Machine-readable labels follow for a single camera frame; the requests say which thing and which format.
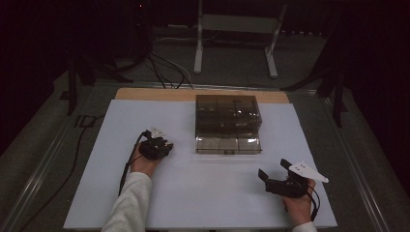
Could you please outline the person's left hand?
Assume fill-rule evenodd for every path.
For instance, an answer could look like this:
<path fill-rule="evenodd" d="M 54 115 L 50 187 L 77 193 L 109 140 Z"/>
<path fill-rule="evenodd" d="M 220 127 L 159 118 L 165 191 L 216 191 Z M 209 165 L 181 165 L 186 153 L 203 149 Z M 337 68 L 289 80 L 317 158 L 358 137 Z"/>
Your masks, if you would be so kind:
<path fill-rule="evenodd" d="M 139 146 L 134 148 L 131 164 L 130 164 L 130 172 L 140 172 L 148 177 L 152 177 L 156 170 L 156 167 L 161 163 L 160 159 L 157 160 L 150 160 L 144 158 L 139 153 Z"/>

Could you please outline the transparent drawer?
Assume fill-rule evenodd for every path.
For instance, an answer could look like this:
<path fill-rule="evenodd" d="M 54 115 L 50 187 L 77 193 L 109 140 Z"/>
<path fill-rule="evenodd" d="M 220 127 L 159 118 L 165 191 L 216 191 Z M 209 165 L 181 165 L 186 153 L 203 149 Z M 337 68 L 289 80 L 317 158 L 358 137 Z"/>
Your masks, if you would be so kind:
<path fill-rule="evenodd" d="M 200 137 L 195 152 L 203 155 L 256 155 L 262 152 L 258 137 Z"/>

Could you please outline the white table mat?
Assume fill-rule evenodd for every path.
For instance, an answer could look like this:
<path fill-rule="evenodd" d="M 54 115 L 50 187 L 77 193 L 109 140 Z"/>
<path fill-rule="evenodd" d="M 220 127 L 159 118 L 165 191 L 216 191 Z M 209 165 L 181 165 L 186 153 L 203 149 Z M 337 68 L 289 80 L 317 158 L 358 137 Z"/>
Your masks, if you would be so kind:
<path fill-rule="evenodd" d="M 146 226 L 172 229 L 281 229 L 290 226 L 277 195 L 257 173 L 282 180 L 281 160 L 313 165 L 307 140 L 290 103 L 262 103 L 258 155 L 199 155 L 191 101 L 110 103 L 64 223 L 67 229 L 101 228 L 118 196 L 126 161 L 139 135 L 164 131 L 174 148 L 156 168 Z"/>

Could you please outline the dark transparent drawer box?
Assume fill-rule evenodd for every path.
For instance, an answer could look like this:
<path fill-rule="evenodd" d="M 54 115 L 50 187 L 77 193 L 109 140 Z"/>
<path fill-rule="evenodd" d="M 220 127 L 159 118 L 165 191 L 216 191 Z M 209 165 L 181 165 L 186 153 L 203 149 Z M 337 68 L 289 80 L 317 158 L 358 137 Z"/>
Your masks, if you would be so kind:
<path fill-rule="evenodd" d="M 233 138 L 259 133 L 262 117 L 256 96 L 197 95 L 195 135 Z"/>

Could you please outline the metal floor rail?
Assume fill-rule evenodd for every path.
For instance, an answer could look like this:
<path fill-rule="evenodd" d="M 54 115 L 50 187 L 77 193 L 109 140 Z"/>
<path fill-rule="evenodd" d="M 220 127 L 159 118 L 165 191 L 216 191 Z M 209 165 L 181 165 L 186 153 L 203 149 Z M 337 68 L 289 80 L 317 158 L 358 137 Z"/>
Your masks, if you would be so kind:
<path fill-rule="evenodd" d="M 25 184 L 21 194 L 16 200 L 14 206 L 8 213 L 4 222 L 0 225 L 0 232 L 16 232 L 24 216 L 26 215 L 30 205 L 36 197 L 44 179 L 49 172 L 49 168 L 55 158 L 58 149 L 67 133 L 67 130 L 73 123 L 73 117 L 68 117 L 63 121 L 56 135 L 49 142 L 47 150 L 32 175 Z"/>
<path fill-rule="evenodd" d="M 322 108 L 326 114 L 328 121 L 330 122 L 333 131 L 336 135 L 337 142 L 341 146 L 342 155 L 347 163 L 348 170 L 350 175 L 355 183 L 355 186 L 362 198 L 364 206 L 366 208 L 367 214 L 372 222 L 373 227 L 376 232 L 391 232 L 391 229 L 385 220 L 384 216 L 381 213 L 380 207 L 374 197 L 372 190 L 369 187 L 369 184 L 366 181 L 366 178 L 355 158 L 353 149 L 348 143 L 346 136 L 342 128 L 340 128 L 333 118 L 333 105 L 328 99 L 319 100 Z"/>

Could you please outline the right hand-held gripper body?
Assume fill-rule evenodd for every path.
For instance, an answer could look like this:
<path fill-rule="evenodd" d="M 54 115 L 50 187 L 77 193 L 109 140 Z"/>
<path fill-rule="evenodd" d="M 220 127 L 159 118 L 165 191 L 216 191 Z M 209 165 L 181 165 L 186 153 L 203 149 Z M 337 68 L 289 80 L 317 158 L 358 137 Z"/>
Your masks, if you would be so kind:
<path fill-rule="evenodd" d="M 328 183 L 329 179 L 305 162 L 300 161 L 289 167 L 287 178 L 283 181 L 269 178 L 265 190 L 272 194 L 289 198 L 300 198 L 308 193 L 308 179 Z"/>

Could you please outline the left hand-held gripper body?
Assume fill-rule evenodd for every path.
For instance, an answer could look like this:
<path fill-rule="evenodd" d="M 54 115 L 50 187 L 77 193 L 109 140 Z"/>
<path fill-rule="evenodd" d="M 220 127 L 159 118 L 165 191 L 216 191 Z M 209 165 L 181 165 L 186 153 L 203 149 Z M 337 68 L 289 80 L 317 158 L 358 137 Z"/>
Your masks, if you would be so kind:
<path fill-rule="evenodd" d="M 139 153 L 147 160 L 161 160 L 169 154 L 169 143 L 163 137 L 165 133 L 151 127 L 142 133 L 145 140 L 139 145 Z"/>

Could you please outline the black stand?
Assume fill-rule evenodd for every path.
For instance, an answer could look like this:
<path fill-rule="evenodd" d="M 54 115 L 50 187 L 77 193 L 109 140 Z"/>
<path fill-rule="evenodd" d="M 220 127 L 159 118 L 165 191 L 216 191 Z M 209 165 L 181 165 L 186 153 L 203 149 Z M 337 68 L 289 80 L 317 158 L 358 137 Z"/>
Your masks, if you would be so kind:
<path fill-rule="evenodd" d="M 61 96 L 61 100 L 68 102 L 67 115 L 73 114 L 77 106 L 77 81 L 83 85 L 93 86 L 97 81 L 97 73 L 102 73 L 106 79 L 116 80 L 123 83 L 131 83 L 130 79 L 123 77 L 123 73 L 135 69 L 137 65 L 132 63 L 121 68 L 112 68 L 98 62 L 85 54 L 75 54 L 68 63 L 68 90 Z"/>
<path fill-rule="evenodd" d="M 316 90 L 316 95 L 319 98 L 328 98 L 331 94 L 334 94 L 333 119 L 340 128 L 342 127 L 341 112 L 343 108 L 343 69 L 348 56 L 348 49 L 344 46 L 343 36 L 334 30 L 328 37 L 310 74 L 290 86 L 281 88 L 281 91 L 293 92 L 317 79 L 321 79 L 322 82 Z"/>

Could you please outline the white metal stand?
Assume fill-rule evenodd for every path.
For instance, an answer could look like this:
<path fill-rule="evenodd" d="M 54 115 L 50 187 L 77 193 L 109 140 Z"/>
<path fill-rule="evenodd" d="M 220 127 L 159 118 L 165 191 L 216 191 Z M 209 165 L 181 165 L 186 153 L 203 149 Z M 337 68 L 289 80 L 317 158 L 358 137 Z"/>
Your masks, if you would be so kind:
<path fill-rule="evenodd" d="M 204 30 L 260 33 L 272 36 L 272 41 L 264 48 L 264 52 L 270 77 L 278 78 L 274 49 L 288 5 L 280 3 L 278 6 L 278 13 L 272 17 L 204 14 L 203 0 L 198 0 L 197 40 L 193 72 L 197 74 L 202 72 L 203 42 L 205 41 L 202 34 Z"/>

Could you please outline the person's right hand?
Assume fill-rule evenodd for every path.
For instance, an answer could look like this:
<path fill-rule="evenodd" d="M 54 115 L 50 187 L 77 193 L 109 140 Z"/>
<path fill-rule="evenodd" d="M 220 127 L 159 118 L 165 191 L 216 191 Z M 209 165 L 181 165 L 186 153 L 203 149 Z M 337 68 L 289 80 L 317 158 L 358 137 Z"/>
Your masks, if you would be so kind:
<path fill-rule="evenodd" d="M 311 222 L 311 199 L 308 195 L 300 198 L 283 197 L 282 202 L 294 226 Z"/>

